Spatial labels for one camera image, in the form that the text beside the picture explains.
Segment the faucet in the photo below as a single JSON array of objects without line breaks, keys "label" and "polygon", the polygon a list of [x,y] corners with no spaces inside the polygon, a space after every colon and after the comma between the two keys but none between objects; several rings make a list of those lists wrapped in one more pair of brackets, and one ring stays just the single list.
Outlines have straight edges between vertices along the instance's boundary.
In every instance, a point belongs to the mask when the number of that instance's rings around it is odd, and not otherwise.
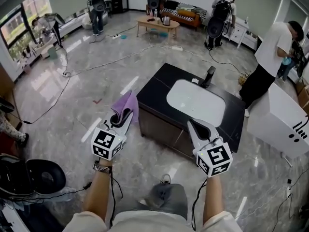
[{"label": "faucet", "polygon": [[208,88],[209,85],[211,84],[211,79],[213,77],[214,72],[216,71],[216,68],[211,66],[208,71],[207,71],[207,76],[205,78],[205,80],[202,82],[202,84],[200,85],[202,88]]}]

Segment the purple cloth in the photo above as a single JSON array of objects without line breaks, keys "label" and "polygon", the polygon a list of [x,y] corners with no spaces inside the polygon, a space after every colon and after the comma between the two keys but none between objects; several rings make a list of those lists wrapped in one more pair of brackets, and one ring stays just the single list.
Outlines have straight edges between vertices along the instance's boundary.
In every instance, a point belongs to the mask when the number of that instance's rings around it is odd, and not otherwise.
[{"label": "purple cloth", "polygon": [[118,101],[116,101],[111,109],[118,114],[118,117],[122,119],[123,111],[125,109],[130,109],[133,112],[133,122],[138,122],[139,120],[139,103],[137,101],[136,95],[129,90],[125,93]]}]

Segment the black countertop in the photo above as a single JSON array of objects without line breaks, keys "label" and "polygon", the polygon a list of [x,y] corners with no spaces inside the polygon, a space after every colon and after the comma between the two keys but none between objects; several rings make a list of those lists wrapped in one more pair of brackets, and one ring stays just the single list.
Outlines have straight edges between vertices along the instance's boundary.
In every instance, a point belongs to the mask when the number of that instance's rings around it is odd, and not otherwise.
[{"label": "black countertop", "polygon": [[[187,121],[190,116],[170,106],[167,102],[167,95],[177,80],[184,79],[191,82],[193,78],[199,80],[199,85],[204,80],[165,63],[138,93],[139,107],[182,130],[188,131]],[[207,90],[222,97],[225,101],[225,113],[217,130],[224,142],[229,144],[231,151],[237,153],[244,121],[245,103],[213,84]]]}]

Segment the cushion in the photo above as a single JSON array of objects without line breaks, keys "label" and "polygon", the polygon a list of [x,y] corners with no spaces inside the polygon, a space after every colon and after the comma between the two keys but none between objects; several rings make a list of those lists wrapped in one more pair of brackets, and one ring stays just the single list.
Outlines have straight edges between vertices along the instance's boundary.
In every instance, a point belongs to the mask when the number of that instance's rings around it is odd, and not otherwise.
[{"label": "cushion", "polygon": [[194,12],[186,11],[186,10],[178,10],[177,13],[182,16],[191,17],[191,18],[194,18],[196,16]]}]

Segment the striped cushion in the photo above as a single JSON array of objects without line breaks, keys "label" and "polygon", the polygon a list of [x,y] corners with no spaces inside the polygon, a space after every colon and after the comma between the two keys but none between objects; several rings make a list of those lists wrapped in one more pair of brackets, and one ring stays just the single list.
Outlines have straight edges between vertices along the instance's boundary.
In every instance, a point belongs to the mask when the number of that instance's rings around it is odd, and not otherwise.
[{"label": "striped cushion", "polygon": [[170,10],[170,9],[164,8],[163,10],[161,10],[161,13],[162,13],[162,12],[171,13],[172,15],[177,16],[177,17],[179,17],[179,18],[181,18],[181,19],[184,19],[184,20],[186,20],[186,21],[194,21],[194,18],[182,16],[182,15],[178,14],[176,10]]}]

